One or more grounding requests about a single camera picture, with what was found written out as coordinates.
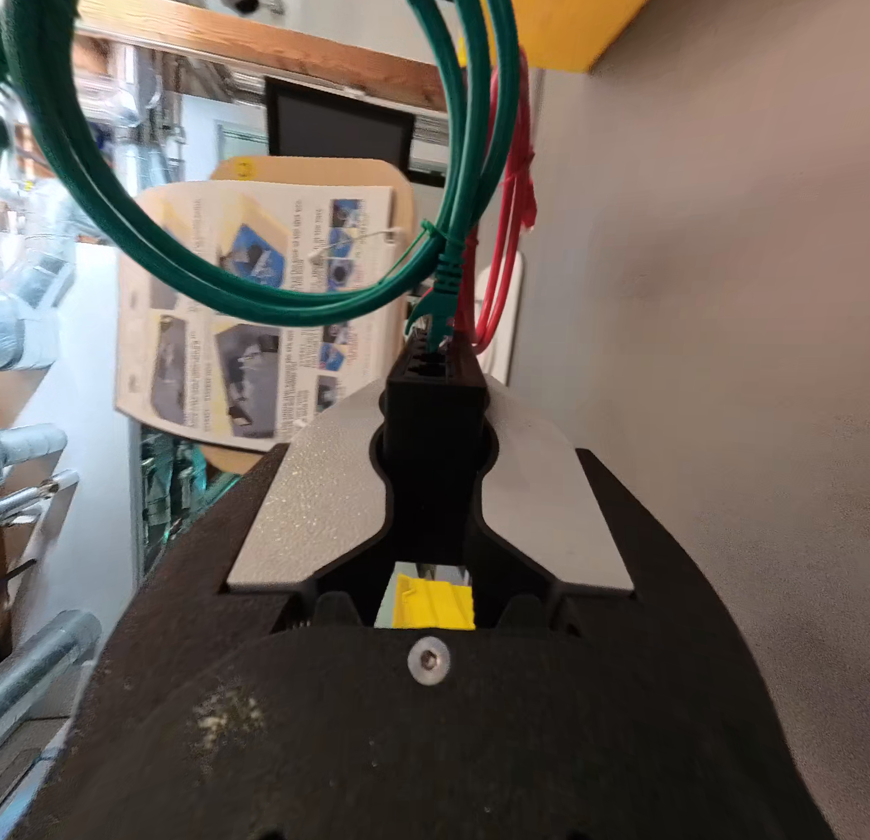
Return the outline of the instruction sheet on stand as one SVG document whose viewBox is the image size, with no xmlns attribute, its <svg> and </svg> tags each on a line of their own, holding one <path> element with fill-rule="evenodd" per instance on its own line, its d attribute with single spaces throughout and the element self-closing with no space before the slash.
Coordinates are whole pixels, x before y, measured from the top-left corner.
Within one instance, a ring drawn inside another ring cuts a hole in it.
<svg viewBox="0 0 870 840">
<path fill-rule="evenodd" d="M 237 157 L 251 158 L 256 166 L 253 181 L 234 181 L 232 161 Z M 304 158 L 273 156 L 237 156 L 217 164 L 210 179 L 231 182 L 277 182 L 300 185 L 323 185 L 330 188 L 340 186 L 370 187 L 386 186 L 393 192 L 390 214 L 390 227 L 398 228 L 394 239 L 396 257 L 410 245 L 410 238 L 418 230 L 416 224 L 415 197 L 411 183 L 392 164 L 383 160 L 351 158 Z M 388 319 L 389 344 L 374 369 L 375 377 L 384 377 L 395 362 L 404 336 L 401 327 L 405 318 L 406 298 L 401 295 L 386 309 Z M 223 472 L 245 475 L 253 468 L 262 454 L 232 449 L 225 446 L 199 443 L 205 460 L 213 468 Z"/>
</svg>

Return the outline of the silver ventilation duct cluster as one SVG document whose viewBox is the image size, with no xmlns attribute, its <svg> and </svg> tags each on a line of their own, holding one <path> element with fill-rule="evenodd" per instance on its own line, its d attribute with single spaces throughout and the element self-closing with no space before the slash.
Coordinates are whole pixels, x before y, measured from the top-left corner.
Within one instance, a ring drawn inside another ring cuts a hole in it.
<svg viewBox="0 0 870 840">
<path fill-rule="evenodd" d="M 44 370 L 59 353 L 58 305 L 76 273 L 76 245 L 82 235 L 99 237 L 99 230 L 57 178 L 43 179 L 30 188 L 17 166 L 15 120 L 17 100 L 2 80 L 2 205 L 24 216 L 21 247 L 15 261 L 2 271 L 2 373 Z M 61 454 L 66 433 L 50 423 L 2 430 L 2 482 L 16 466 Z M 41 515 L 48 502 L 77 483 L 72 473 L 50 476 L 38 485 L 2 497 L 4 529 L 24 515 Z M 2 744 L 29 712 L 38 690 L 34 662 L 26 658 L 18 671 L 14 653 L 2 660 Z"/>
</svg>

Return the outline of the yellow plastic bin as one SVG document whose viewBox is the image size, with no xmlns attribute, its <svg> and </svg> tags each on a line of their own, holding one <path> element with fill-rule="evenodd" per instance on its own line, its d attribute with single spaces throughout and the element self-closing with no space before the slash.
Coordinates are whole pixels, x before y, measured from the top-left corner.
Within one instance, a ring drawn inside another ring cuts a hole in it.
<svg viewBox="0 0 870 840">
<path fill-rule="evenodd" d="M 649 0 L 512 0 L 529 69 L 586 73 Z"/>
<path fill-rule="evenodd" d="M 473 630 L 473 589 L 398 574 L 391 627 Z"/>
</svg>

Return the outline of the black monitor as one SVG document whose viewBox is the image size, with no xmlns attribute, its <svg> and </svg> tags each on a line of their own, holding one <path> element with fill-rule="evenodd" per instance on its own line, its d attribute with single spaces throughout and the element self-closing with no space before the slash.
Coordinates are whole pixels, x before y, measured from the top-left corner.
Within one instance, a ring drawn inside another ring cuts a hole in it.
<svg viewBox="0 0 870 840">
<path fill-rule="evenodd" d="M 269 78 L 266 124 L 271 156 L 382 160 L 409 172 L 413 114 Z"/>
</svg>

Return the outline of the printed instruction sheet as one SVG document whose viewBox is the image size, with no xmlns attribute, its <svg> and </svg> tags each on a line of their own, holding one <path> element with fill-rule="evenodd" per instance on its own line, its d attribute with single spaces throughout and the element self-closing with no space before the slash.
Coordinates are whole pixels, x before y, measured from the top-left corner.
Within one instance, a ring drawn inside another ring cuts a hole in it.
<svg viewBox="0 0 870 840">
<path fill-rule="evenodd" d="M 375 283 L 398 254 L 386 186 L 190 182 L 138 199 L 216 269 L 277 290 L 335 296 Z M 386 373 L 400 305 L 290 328 L 208 309 L 118 259 L 116 407 L 196 442 L 263 452 Z"/>
</svg>

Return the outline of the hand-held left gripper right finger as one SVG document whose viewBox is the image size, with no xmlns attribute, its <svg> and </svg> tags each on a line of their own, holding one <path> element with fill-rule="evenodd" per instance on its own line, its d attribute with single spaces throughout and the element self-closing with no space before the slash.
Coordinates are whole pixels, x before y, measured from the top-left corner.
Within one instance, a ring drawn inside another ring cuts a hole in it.
<svg viewBox="0 0 870 840">
<path fill-rule="evenodd" d="M 630 595 L 629 575 L 565 434 L 487 378 L 497 453 L 481 484 L 483 522 L 574 594 Z"/>
</svg>

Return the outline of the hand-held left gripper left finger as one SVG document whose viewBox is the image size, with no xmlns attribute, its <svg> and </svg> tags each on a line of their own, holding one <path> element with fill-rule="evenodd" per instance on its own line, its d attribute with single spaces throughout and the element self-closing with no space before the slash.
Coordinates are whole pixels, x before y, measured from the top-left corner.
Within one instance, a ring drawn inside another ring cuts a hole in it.
<svg viewBox="0 0 870 840">
<path fill-rule="evenodd" d="M 372 462 L 384 378 L 296 434 L 227 577 L 232 593 L 306 591 L 386 524 L 386 483 Z"/>
</svg>

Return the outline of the wooden ceiling beam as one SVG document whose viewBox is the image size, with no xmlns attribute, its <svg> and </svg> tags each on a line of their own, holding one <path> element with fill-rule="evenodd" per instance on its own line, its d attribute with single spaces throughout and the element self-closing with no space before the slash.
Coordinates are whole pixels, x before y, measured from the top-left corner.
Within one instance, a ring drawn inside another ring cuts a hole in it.
<svg viewBox="0 0 870 840">
<path fill-rule="evenodd" d="M 173 0 L 79 0 L 83 36 L 190 55 L 252 73 L 325 82 L 341 94 L 444 114 L 438 70 L 392 54 Z"/>
</svg>

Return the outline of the black ethernet switch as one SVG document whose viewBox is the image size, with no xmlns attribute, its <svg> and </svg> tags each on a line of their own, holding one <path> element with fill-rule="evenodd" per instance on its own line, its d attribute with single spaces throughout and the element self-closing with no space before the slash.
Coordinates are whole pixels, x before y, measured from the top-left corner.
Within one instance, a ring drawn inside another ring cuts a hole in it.
<svg viewBox="0 0 870 840">
<path fill-rule="evenodd" d="M 403 561 L 463 563 L 488 399 L 465 335 L 432 351 L 424 331 L 411 333 L 386 378 L 378 453 L 389 489 L 387 535 Z"/>
</svg>

